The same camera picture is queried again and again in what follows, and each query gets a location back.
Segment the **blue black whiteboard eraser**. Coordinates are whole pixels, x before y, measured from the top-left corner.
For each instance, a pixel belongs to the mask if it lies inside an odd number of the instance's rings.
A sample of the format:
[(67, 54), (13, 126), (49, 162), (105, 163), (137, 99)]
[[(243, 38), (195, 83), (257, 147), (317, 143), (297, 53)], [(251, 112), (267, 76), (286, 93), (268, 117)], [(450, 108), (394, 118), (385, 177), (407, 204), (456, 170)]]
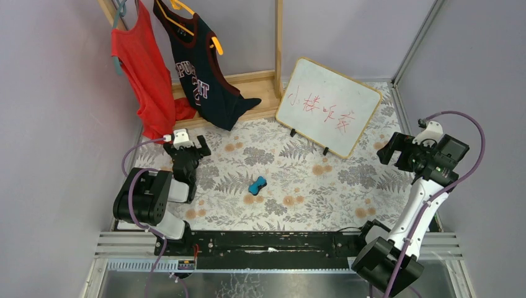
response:
[(267, 185), (267, 180), (262, 177), (262, 176), (259, 176), (249, 187), (248, 187), (248, 191), (250, 194), (252, 194), (253, 196), (257, 196), (261, 189), (266, 187)]

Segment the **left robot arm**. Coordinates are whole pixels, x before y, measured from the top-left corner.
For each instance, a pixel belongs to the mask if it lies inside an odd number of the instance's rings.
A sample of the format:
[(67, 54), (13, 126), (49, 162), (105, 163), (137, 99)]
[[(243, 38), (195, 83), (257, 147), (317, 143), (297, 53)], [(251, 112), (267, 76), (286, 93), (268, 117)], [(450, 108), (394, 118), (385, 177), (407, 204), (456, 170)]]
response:
[(133, 168), (126, 172), (126, 180), (114, 201), (114, 217), (164, 240), (183, 239), (189, 224), (166, 209), (169, 202), (189, 204), (195, 197), (200, 160), (211, 155), (205, 137), (199, 135), (197, 140), (200, 147), (190, 140), (188, 131), (182, 129), (129, 149), (123, 162), (135, 149), (161, 142), (171, 157), (172, 170)]

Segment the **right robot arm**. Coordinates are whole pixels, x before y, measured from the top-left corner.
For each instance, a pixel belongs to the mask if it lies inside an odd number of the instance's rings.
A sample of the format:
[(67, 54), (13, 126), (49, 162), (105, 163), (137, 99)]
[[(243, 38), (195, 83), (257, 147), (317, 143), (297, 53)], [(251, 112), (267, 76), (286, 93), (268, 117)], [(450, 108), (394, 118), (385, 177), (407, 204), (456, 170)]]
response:
[(409, 199), (392, 229), (378, 221), (364, 226), (361, 236), (369, 237), (374, 226), (387, 235), (368, 240), (351, 269), (385, 297), (394, 297), (422, 274), (418, 261), (424, 235), (439, 207), (449, 197), (459, 175), (454, 171), (469, 146), (445, 134), (439, 141), (425, 138), (417, 143), (412, 136), (394, 133), (377, 151), (380, 163), (387, 165), (399, 152), (395, 167), (415, 175)]

